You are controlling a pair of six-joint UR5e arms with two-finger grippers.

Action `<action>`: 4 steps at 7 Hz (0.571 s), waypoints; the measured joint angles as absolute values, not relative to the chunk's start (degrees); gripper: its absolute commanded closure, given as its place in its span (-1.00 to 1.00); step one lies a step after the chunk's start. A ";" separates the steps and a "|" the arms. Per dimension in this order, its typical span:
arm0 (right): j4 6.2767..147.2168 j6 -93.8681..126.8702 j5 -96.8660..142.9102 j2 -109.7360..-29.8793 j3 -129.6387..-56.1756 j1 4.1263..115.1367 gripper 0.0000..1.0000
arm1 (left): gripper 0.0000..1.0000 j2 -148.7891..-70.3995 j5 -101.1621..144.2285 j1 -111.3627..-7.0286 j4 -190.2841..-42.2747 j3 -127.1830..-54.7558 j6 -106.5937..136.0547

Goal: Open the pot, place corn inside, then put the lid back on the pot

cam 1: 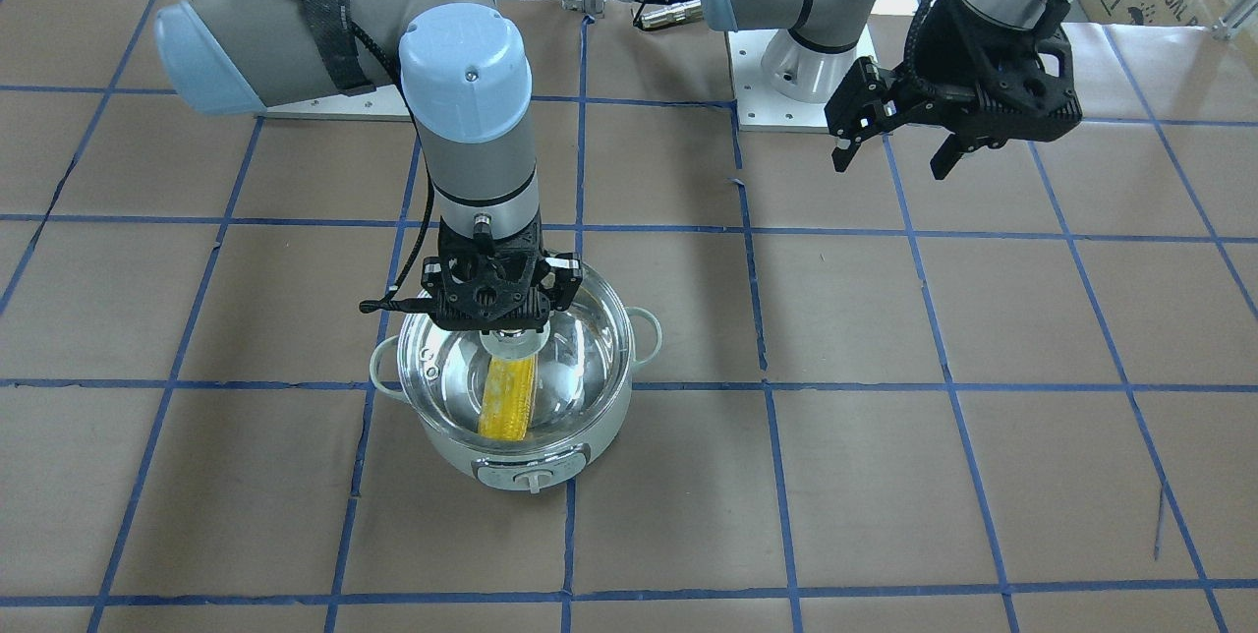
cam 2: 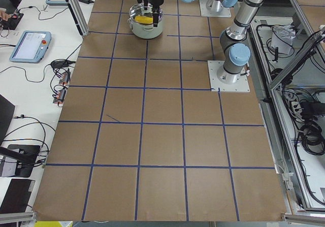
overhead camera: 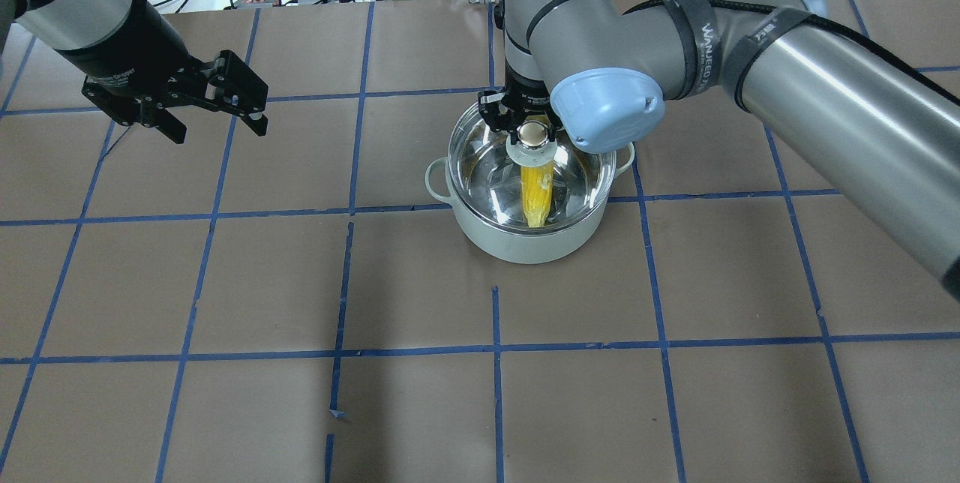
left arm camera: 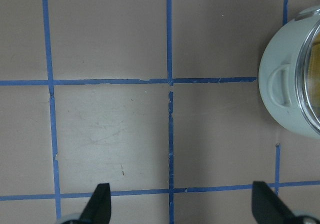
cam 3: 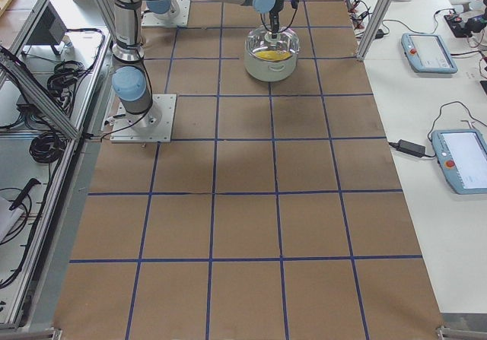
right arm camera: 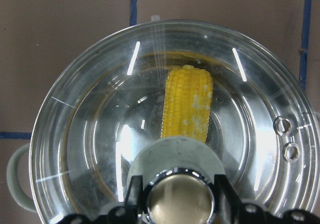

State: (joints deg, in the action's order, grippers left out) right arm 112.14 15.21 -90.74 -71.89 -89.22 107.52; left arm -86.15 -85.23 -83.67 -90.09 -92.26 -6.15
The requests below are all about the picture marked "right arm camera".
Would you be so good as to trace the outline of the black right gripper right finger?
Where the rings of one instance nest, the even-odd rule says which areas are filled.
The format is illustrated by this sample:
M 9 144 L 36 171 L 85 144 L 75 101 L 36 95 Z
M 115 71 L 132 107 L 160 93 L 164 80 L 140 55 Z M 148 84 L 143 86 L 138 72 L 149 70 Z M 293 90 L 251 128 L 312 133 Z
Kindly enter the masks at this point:
M 242 201 L 227 177 L 214 177 L 214 217 L 220 223 L 319 223 L 320 218 L 303 209 L 285 211 L 280 217 L 264 210 L 258 204 Z

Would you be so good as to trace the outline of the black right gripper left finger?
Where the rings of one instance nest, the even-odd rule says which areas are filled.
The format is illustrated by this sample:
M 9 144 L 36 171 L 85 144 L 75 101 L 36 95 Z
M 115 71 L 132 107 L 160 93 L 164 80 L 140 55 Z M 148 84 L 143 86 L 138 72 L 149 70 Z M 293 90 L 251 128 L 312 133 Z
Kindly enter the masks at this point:
M 135 175 L 131 178 L 128 192 L 123 203 L 117 204 L 107 213 L 90 220 L 84 214 L 70 214 L 64 217 L 65 223 L 145 223 L 143 209 L 145 193 L 143 177 Z

